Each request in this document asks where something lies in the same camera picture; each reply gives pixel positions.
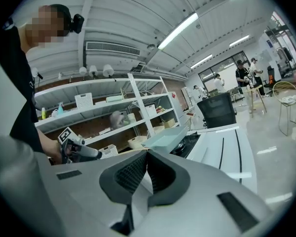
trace black hair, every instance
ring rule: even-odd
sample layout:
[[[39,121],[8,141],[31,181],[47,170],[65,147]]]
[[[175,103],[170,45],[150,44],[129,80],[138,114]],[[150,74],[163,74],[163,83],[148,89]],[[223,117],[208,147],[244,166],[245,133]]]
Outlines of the black hair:
[[[64,30],[59,30],[57,36],[67,36],[71,29],[71,14],[68,7],[62,4],[51,4],[50,7],[57,12],[57,17],[64,19]]]

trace stovetop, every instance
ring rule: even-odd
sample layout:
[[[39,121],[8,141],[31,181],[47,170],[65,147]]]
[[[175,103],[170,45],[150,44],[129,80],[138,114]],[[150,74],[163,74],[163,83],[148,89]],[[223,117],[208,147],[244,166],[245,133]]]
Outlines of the stovetop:
[[[181,148],[174,149],[171,152],[171,154],[186,158],[189,155],[189,153],[192,151],[192,149],[195,146],[195,144],[196,144],[199,137],[200,137],[200,135],[197,135],[197,132],[195,132],[195,133],[193,133],[191,135],[187,135],[179,143],[179,145],[181,144],[180,145]]]

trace table leg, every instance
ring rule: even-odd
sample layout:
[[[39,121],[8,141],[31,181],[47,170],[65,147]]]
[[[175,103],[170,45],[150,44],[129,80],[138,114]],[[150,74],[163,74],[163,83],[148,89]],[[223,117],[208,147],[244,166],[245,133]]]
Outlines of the table leg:
[[[266,110],[265,104],[264,104],[264,102],[263,102],[263,99],[262,99],[262,97],[261,97],[261,94],[260,94],[260,92],[259,92],[258,90],[257,90],[257,92],[258,92],[258,94],[259,94],[259,96],[260,96],[260,99],[261,99],[261,101],[262,101],[262,103],[263,103],[263,106],[264,106],[265,112],[267,113],[267,110]]]
[[[252,117],[253,117],[253,92],[252,92],[252,90],[251,90],[251,107],[252,107],[252,109],[251,109],[251,115],[252,115]]]

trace light blue tray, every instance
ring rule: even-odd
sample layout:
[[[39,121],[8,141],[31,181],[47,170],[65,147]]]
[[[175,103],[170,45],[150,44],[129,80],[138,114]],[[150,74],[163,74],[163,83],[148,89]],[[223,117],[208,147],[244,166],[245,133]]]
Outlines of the light blue tray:
[[[186,136],[187,126],[177,126],[174,128],[167,128],[158,134],[152,136],[142,143],[145,148],[150,148],[151,150],[168,154],[170,153],[180,141]]]

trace white shelf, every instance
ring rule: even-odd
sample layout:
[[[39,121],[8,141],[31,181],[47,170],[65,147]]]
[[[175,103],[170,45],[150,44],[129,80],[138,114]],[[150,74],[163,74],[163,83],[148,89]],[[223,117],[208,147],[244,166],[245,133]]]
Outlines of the white shelf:
[[[135,122],[135,123],[131,123],[131,124],[129,124],[129,125],[123,126],[123,127],[119,128],[119,129],[113,130],[113,131],[111,131],[111,132],[107,132],[107,133],[105,133],[105,134],[102,134],[102,135],[99,135],[99,136],[93,137],[93,138],[91,138],[91,139],[85,140],[85,145],[89,145],[89,144],[92,144],[92,143],[97,142],[97,141],[99,141],[99,140],[103,140],[103,139],[105,139],[105,138],[108,138],[108,137],[110,137],[110,136],[112,136],[112,135],[115,135],[115,134],[117,134],[117,133],[123,132],[123,131],[125,131],[125,130],[127,130],[127,129],[130,129],[130,128],[132,128],[132,127],[134,127],[134,126],[136,126],[136,125],[142,124],[142,123],[144,123],[144,122],[145,122],[145,120],[142,119],[142,120],[140,120],[140,121],[137,121],[137,122]]]
[[[187,114],[187,113],[189,113],[190,111],[192,111],[194,108],[195,108],[195,105],[192,106],[191,108],[189,108],[188,110],[184,111],[183,113],[184,113],[184,114]]]
[[[148,105],[148,104],[152,104],[154,102],[156,102],[159,98],[164,97],[164,96],[168,96],[167,93],[163,93],[163,94],[157,94],[157,95],[149,95],[149,96],[143,96],[141,97],[144,105]]]
[[[128,98],[120,101],[104,103],[102,105],[93,105],[90,107],[75,109],[64,112],[56,117],[50,117],[35,123],[35,126],[43,133],[52,132],[68,125],[77,124],[90,119],[95,119],[104,115],[111,114],[114,111],[125,110],[136,98]]]
[[[173,111],[173,110],[174,110],[173,108],[170,108],[170,109],[167,109],[167,110],[165,110],[165,111],[163,111],[163,112],[157,113],[157,114],[155,114],[155,115],[153,115],[153,116],[151,116],[151,117],[149,117],[149,118],[150,118],[150,119],[154,119],[154,118],[156,118],[156,117],[158,117],[158,116],[160,116],[160,115],[166,114],[166,113],[168,113],[168,112],[170,112],[170,111]]]
[[[161,80],[156,79],[135,79],[139,91],[151,90]],[[50,89],[40,91],[35,94],[38,106],[50,110],[58,107],[58,103],[64,105],[75,103],[74,96],[92,93],[92,98],[104,98],[108,96],[120,95],[120,89],[125,93],[133,93],[133,88],[129,78],[116,79],[94,79],[67,83]]]
[[[134,78],[135,81],[154,81],[154,82],[162,82],[160,79],[146,79],[146,78]]]

